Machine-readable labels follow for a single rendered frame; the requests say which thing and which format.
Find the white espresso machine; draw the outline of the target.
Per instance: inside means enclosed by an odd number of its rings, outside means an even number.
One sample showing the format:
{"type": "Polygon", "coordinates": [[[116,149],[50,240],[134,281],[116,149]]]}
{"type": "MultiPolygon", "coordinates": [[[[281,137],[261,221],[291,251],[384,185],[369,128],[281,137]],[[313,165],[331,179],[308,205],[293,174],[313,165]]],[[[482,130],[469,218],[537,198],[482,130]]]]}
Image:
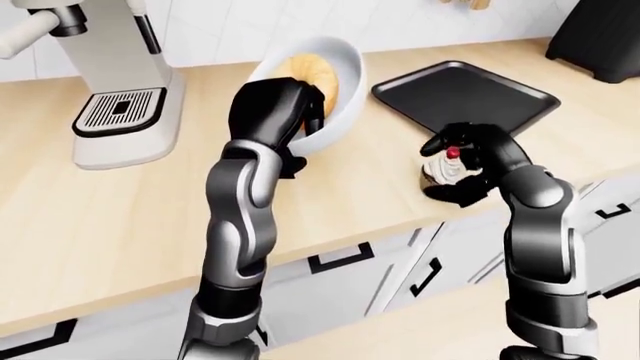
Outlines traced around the white espresso machine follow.
{"type": "Polygon", "coordinates": [[[91,92],[71,125],[77,167],[130,167],[174,149],[185,81],[165,61],[147,0],[9,2],[29,16],[0,33],[0,59],[51,36],[91,92]]]}

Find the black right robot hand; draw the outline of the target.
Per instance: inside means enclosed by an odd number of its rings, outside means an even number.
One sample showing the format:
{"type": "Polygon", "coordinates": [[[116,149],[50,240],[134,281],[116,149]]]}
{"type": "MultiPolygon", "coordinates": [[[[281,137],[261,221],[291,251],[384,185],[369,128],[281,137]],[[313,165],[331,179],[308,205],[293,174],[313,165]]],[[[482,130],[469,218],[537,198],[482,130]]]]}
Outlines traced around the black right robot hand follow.
{"type": "Polygon", "coordinates": [[[461,149],[465,167],[481,173],[467,176],[453,185],[432,185],[423,194],[465,208],[487,197],[513,170],[532,164],[510,134],[497,125],[457,122],[446,125],[420,149],[420,155],[436,155],[451,146],[461,149]]]}

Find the glazed donut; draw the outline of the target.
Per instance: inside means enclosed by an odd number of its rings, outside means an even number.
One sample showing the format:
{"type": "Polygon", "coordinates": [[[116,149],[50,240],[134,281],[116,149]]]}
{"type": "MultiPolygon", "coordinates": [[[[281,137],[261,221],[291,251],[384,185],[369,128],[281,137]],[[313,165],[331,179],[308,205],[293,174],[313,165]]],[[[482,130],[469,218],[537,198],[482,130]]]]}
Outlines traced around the glazed donut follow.
{"type": "Polygon", "coordinates": [[[290,56],[275,68],[271,78],[292,77],[315,86],[324,95],[324,115],[334,110],[339,95],[339,80],[333,66],[314,53],[290,56]]]}

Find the black appliance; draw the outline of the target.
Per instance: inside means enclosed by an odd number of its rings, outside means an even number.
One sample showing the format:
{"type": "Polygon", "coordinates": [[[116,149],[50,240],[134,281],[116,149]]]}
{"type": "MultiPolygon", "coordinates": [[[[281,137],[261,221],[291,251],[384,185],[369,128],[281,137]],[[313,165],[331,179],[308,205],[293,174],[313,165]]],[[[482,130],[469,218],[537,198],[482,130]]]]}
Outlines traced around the black appliance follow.
{"type": "Polygon", "coordinates": [[[640,77],[640,0],[580,0],[545,53],[603,83],[640,77]]]}

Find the black tray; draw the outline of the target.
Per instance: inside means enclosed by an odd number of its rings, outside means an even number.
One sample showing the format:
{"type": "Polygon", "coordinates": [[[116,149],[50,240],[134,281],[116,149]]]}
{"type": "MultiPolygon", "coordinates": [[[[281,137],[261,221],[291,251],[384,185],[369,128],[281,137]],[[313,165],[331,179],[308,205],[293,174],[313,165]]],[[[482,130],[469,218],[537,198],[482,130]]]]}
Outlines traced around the black tray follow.
{"type": "Polygon", "coordinates": [[[547,92],[454,60],[378,83],[371,94],[433,133],[450,123],[472,122],[497,125],[515,136],[561,105],[547,92]]]}

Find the cupcake with cherry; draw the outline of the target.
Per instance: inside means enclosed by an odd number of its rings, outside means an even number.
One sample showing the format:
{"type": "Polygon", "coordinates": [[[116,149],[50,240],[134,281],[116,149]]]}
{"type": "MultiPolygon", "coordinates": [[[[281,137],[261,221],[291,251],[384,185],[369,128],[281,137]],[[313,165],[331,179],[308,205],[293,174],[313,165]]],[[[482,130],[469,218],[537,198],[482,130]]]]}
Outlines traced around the cupcake with cherry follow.
{"type": "Polygon", "coordinates": [[[461,159],[459,147],[450,146],[443,152],[433,155],[424,161],[421,167],[421,188],[436,185],[455,185],[467,176],[475,176],[480,170],[468,170],[461,159]]]}

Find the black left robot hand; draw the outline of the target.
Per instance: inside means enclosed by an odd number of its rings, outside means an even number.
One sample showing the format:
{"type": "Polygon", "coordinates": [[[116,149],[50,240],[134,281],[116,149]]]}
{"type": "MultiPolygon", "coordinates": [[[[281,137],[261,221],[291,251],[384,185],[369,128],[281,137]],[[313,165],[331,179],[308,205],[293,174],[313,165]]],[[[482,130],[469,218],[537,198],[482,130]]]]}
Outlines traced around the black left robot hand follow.
{"type": "Polygon", "coordinates": [[[307,136],[324,128],[327,98],[317,86],[292,77],[245,83],[233,98],[228,124],[233,140],[251,140],[280,156],[282,179],[294,179],[307,165],[289,143],[298,131],[307,136]]]}

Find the wooden utensils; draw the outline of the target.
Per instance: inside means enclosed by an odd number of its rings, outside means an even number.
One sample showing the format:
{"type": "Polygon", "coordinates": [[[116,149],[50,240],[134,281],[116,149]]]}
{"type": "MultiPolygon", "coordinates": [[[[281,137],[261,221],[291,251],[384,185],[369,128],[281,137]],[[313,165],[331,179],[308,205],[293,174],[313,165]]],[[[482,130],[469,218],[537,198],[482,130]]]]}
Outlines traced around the wooden utensils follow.
{"type": "Polygon", "coordinates": [[[492,0],[442,0],[442,2],[448,3],[452,1],[461,2],[467,8],[473,11],[483,11],[489,8],[492,0]]]}

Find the white bowl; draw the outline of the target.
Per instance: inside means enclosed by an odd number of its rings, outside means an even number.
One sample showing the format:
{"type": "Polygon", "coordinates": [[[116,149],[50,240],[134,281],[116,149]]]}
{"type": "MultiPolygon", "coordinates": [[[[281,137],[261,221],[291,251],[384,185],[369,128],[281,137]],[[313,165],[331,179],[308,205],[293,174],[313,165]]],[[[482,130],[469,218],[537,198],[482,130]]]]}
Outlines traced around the white bowl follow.
{"type": "Polygon", "coordinates": [[[285,59],[300,53],[314,53],[327,60],[334,68],[339,83],[336,105],[326,116],[324,128],[310,136],[299,131],[289,143],[293,155],[306,157],[341,140],[353,127],[365,104],[367,71],[362,54],[348,41],[315,36],[271,51],[247,80],[266,79],[285,59]]]}

